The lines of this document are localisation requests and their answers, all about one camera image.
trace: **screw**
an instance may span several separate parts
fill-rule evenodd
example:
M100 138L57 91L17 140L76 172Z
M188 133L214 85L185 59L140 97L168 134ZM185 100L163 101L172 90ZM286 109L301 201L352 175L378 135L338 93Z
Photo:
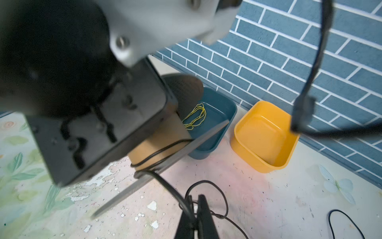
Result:
M117 37L117 40L115 41L115 43L117 47L121 50L125 50L130 45L130 41L124 36Z

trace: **yellow string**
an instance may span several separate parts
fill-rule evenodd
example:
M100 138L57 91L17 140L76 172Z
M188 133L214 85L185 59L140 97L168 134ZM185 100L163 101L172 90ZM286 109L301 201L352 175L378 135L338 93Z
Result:
M199 116L196 117L196 118L195 118L193 121L191 121L189 124L184 124L184 126L185 126L185 128L186 128L187 130L193 130L194 127L199 126L199 125L206 119L206 115L207 115L207 113L206 113L206 109L204 108L203 103L200 103L200 104L197 104L197 105L195 106L195 108L193 109L193 111L191 111L191 113L189 113L188 116L187 116L182 122L184 122L186 119L188 119L188 117L190 117L191 115L193 115L193 114L196 113L197 111L201 111L200 114L199 114Z

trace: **wall tile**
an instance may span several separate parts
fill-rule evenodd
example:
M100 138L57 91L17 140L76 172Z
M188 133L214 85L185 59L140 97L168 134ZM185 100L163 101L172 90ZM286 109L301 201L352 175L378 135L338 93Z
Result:
M262 7L243 2L239 8L238 15L251 21L258 22L263 11Z
M329 91L332 91L333 93L353 102L356 102L357 100L361 99L364 95L367 94L366 91L349 85L343 81L337 80L324 73L318 75L318 77L314 80L314 84Z
M217 91L218 91L219 93L222 93L222 94L225 95L225 96L228 96L228 98L230 98L230 99L233 100L234 102L240 104L241 99L237 98L236 96L234 96L234 95L232 95L232 94L226 92L225 90L223 90L223 89L221 89L221 88L217 89Z
M349 81L382 94L382 76L360 69Z
M334 58L328 54L325 54L324 60L322 61L321 68L323 70L329 71L330 73L338 75L342 78L346 78L357 67L350 63Z
M316 57L316 50L282 36L277 37L273 48L310 64L313 64Z
M253 105L251 104L247 104L245 103L244 101L241 103L241 106L244 108L244 109L247 109L247 110L250 110L252 108Z
M376 150L375 148L362 143L359 140L354 140L354 139L342 139L340 140L342 143L348 145L349 147L357 150L358 152L366 155L367 157L374 159L377 162L381 162L381 151Z
M341 128L341 129L346 129L346 128L350 128L350 127L354 128L354 127L359 126L358 124L356 124L356 123L354 123L354 122L352 122L352 121L350 121L350 120L348 120L342 116L333 120L332 124Z
M247 101L248 103L250 104L256 104L259 100L256 99L255 97L253 97L252 95L248 94L247 92L237 88L237 87L233 87L232 91L231 91L233 94L239 96L240 98L242 98L243 100Z
M171 51L167 50L166 48L163 48L159 52L162 53L163 55L168 56L169 58L171 58Z
M261 24L299 39L308 24L272 11L265 11Z
M324 147L324 146L314 142L310 138L306 137L305 135L300 135L300 141L302 141L305 144L308 144L311 148L313 148L315 150L320 150Z
M178 45L172 45L171 50L173 50L174 52L178 53L181 56L186 57L188 60L191 60L195 63L197 62L197 55L190 52L189 50L186 50L186 49L184 49Z
M334 96L330 96L326 101L324 101L323 105L334 109L335 111L346 115L359 123L366 123L375 118L375 115Z
M380 0L336 0L336 2L371 13L380 3Z
M314 106L314 114L320 118L322 118L323 120L326 120L326 121L331 121L332 119L334 119L334 117L337 116L336 113L322 107L322 106L319 106L318 104L316 104Z
M204 85L216 90L217 86L212 84L211 82L207 81L206 79L200 78L200 80L203 82Z
M309 123L309 125L318 131L335 130L333 126L315 117L312 118L312 121Z
M380 34L382 22L380 21L336 9L332 28L382 45Z
M208 60L204 60L203 58L199 59L199 65L201 67L206 68L210 72L217 74L217 75L220 75L223 71L223 69L221 67L218 67L217 65L212 64L211 62L209 62Z
M298 0L291 12L293 15L321 23L321 3L312 0Z
M224 37L222 41L243 51L246 51L249 46L249 41L247 39L239 37L238 35L235 35L233 33L228 33L228 35Z
M237 23L238 23L238 19L235 18L235 20L234 20L233 23L232 23L231 30L234 31L234 30L236 29L236 25L237 25Z
M360 154L354 154L350 157L348 157L351 161L354 163L357 163L359 165L362 165L365 169L369 170L370 172L373 172L377 175L382 175L382 166L379 164L374 163L371 160L368 160L364 156Z
M257 45L254 42L251 44L248 53L277 67L281 67L287 59L285 56Z
M311 69L311 67L298 63L292 59L289 59L289 61L284 66L284 70L299 76L304 80L308 79Z
M223 79L226 79L227 81L237 85L238 87L242 89L247 89L249 87L249 83L246 82L243 79L240 79L239 77L229 73L228 71L224 71L222 75Z
M208 78L210 81L214 82L215 84L217 84L218 86L226 89L227 91L230 91L231 90L231 87L232 87L232 84L222 80L220 77L217 77L213 74L208 74Z
M269 88L269 91L274 93L275 95L289 101L289 102L292 102L297 97L296 93L294 93L288 89L285 89L284 87L281 87L277 84L273 84Z
M318 46L320 42L321 32L320 28L317 28L315 26L312 26L308 33L305 35L303 41L310 43L312 45ZM328 37L328 43L326 45L326 49L328 51L331 51L335 53L346 41L345 37L342 37L340 35L330 33Z
M328 149L324 149L320 153L327 156L329 159L333 160L334 162L338 163L339 165L349 169L350 171L356 171L356 170L361 169L357 165L344 159L343 157L339 156L338 154L333 153L332 151L330 151Z
M279 70L277 70L273 67L270 67L266 64L262 65L259 73L263 74L263 75L273 79L274 81L277 81L277 82L285 85L286 87L288 87L292 90L295 90L297 92L300 92L302 90L304 84L305 84L304 82L297 80L296 78L291 77L291 76L285 74L284 72L279 71Z
M350 41L342 49L339 55L382 71L382 61L380 60L382 57L382 50L378 50L356 41Z
M201 55L202 57L205 57L207 59L211 59L211 56L212 56L212 51L196 44L196 43L193 43L192 41L189 42L188 44L188 49Z
M382 188L382 179L372 175L371 173L365 170L359 172L358 174L360 174L365 180L371 182L375 186Z
M267 89L268 86L270 85L271 81L265 79L262 76L259 76L258 74L255 74L246 68L241 68L239 76L249 80L250 82L258 85L259 87L262 87L264 89Z
M186 67L183 67L177 63L175 63L173 60L171 60L170 58L168 57L163 57L163 61L166 62L167 64L171 65L172 67L174 67L175 69L179 70L180 72L183 72L183 73L187 73L187 74L190 74L190 75L195 75L195 73L191 72L189 69L187 69Z
M268 92L266 92L263 89L260 89L256 86L252 85L249 88L248 92L261 98L262 100L271 102L272 104L278 106L279 108L283 109L285 112L287 112L289 114L292 112L292 105L290 105L290 104L286 103L285 101L280 100L279 98L269 94Z
M378 114L382 114L382 98L377 97L373 94L362 100L359 105L364 106Z
M260 65L260 61L253 59L252 57L249 57L239 51L236 51L235 49L231 49L230 55L228 57L252 70L257 70Z
M268 46L270 46L270 44L273 41L273 38L275 38L276 35L275 33L262 29L258 26L252 25L251 23L247 23L245 21L240 21L237 32Z
M184 66L186 66L186 59L184 57L181 57L179 55L177 55L176 53L173 53L172 54L172 59Z
M212 57L212 61L215 62L216 64L218 65L221 65L222 67L232 71L232 72L235 72L237 73L240 66L224 57L221 57L217 54L214 54L214 56Z
M325 145L326 147L336 151L337 153L343 155L343 156L347 156L351 153L354 153L353 150L350 150L348 149L347 147L337 143L336 141L334 140L331 140L331 139L321 139L321 138L317 138L316 139L318 142L320 142L321 144Z
M229 50L229 46L226 46L224 45L223 43L220 43L220 42L215 42L214 44L212 45L205 45L206 47L208 47L209 49L212 49L220 54L223 54L223 55L227 55L228 54L228 50Z
M202 69L200 66L192 63L192 62L189 62L187 61L187 68L189 68L190 70L196 72L197 74L203 76L203 77L207 77L207 71L205 69Z
M277 8L283 11L288 11L293 0L256 0L256 2L266 4L270 7Z

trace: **yellow plastic basket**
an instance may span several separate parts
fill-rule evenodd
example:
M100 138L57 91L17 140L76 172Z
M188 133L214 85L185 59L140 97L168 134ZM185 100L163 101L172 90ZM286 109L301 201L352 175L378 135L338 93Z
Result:
M236 124L232 149L261 173L285 168L299 135L290 132L291 115L267 101L257 102Z

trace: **blue brick wall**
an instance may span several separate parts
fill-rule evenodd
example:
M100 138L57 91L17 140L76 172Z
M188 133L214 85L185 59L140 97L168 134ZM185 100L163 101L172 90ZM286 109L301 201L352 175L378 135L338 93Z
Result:
M310 127L382 122L382 2L337 0L322 67L310 95ZM314 61L319 0L244 0L230 32L211 46L187 39L154 55L250 109L272 102L291 113ZM382 136L300 140L382 188Z

